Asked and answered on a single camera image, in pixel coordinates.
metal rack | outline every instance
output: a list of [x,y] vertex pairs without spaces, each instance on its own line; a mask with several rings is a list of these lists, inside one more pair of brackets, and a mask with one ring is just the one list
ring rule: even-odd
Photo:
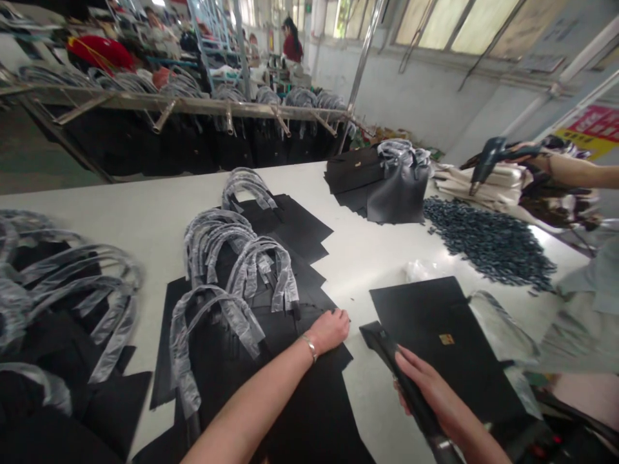
[[[188,4],[192,9],[192,18],[194,27],[199,34],[199,29],[193,14],[194,6],[192,2],[203,2],[208,4],[210,0],[189,0]],[[324,110],[320,108],[296,108],[291,106],[276,106],[257,103],[238,103],[231,101],[215,101],[210,99],[196,98],[175,98],[166,97],[164,95],[150,95],[143,93],[132,92],[111,92],[98,88],[77,88],[70,86],[48,86],[34,84],[20,84],[9,87],[0,88],[0,97],[15,98],[26,108],[26,110],[37,119],[38,123],[49,133],[51,133],[59,144],[78,162],[86,166],[92,172],[97,174],[103,181],[109,184],[117,183],[118,180],[107,174],[94,160],[91,160],[80,147],[76,146],[70,137],[66,136],[63,126],[70,121],[78,118],[82,114],[94,108],[113,108],[118,110],[137,110],[137,111],[152,111],[159,113],[157,121],[153,121],[153,131],[160,133],[169,116],[174,113],[188,113],[195,115],[218,115],[226,118],[228,133],[233,133],[233,117],[253,117],[263,119],[275,119],[284,133],[290,137],[291,133],[288,129],[286,120],[301,120],[301,121],[316,121],[327,131],[337,136],[337,125],[340,123],[346,124],[348,121],[355,124],[363,132],[370,137],[374,137],[373,131],[367,128],[363,123],[355,118],[353,111],[355,101],[359,92],[361,77],[365,69],[368,53],[371,42],[378,25],[380,13],[384,8],[387,0],[378,0],[374,6],[371,17],[370,26],[366,34],[366,38],[361,51],[357,73],[353,82],[353,88],[350,95],[348,107],[343,110]],[[237,40],[240,44],[242,41],[241,30],[241,11],[239,8],[239,0],[234,0],[235,18],[237,27]],[[220,17],[225,20],[225,15],[218,11]],[[198,41],[200,46],[203,63],[206,64],[208,72],[208,62],[206,54],[203,52],[204,47],[201,41]],[[249,73],[247,71],[247,60],[245,57],[244,46],[240,46],[243,77],[245,81],[245,91],[249,92]],[[212,85],[212,79],[209,73],[209,80]],[[45,105],[60,105],[73,108],[63,116],[54,118],[49,114]],[[333,129],[332,124],[337,123],[336,129]],[[345,137],[342,138],[339,150],[341,153],[344,146]]]

bracelet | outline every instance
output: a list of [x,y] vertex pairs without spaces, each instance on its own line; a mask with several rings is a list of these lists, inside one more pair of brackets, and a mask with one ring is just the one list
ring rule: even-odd
[[303,334],[301,335],[301,338],[308,343],[309,349],[311,349],[311,356],[312,358],[314,358],[314,364],[316,364],[316,360],[318,359],[318,355],[316,354],[316,347],[314,346],[314,344],[311,342],[311,340],[308,338],[307,335]]

dark plastic pellet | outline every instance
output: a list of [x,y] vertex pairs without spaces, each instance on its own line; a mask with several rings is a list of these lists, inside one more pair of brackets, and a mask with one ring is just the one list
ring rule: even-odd
[[502,213],[473,208],[461,200],[424,201],[430,235],[445,242],[451,256],[462,260],[491,282],[532,285],[534,292],[553,291],[550,275],[556,264],[545,255],[528,224]]

wrist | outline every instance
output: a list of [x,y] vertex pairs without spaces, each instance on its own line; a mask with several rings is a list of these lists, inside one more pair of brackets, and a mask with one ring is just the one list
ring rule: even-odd
[[312,353],[316,354],[316,357],[320,356],[322,354],[322,347],[320,346],[320,340],[316,336],[316,334],[310,329],[305,332],[303,336],[307,337],[307,339],[309,340],[309,343],[306,342],[308,345],[311,343],[314,346],[314,350]]

white fabric stack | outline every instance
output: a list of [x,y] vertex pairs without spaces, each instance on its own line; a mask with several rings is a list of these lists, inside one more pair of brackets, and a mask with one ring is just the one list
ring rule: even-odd
[[474,197],[469,196],[473,168],[461,170],[449,164],[435,164],[434,167],[434,179],[441,192],[540,225],[540,221],[518,205],[522,189],[533,181],[533,175],[525,167],[498,163]]

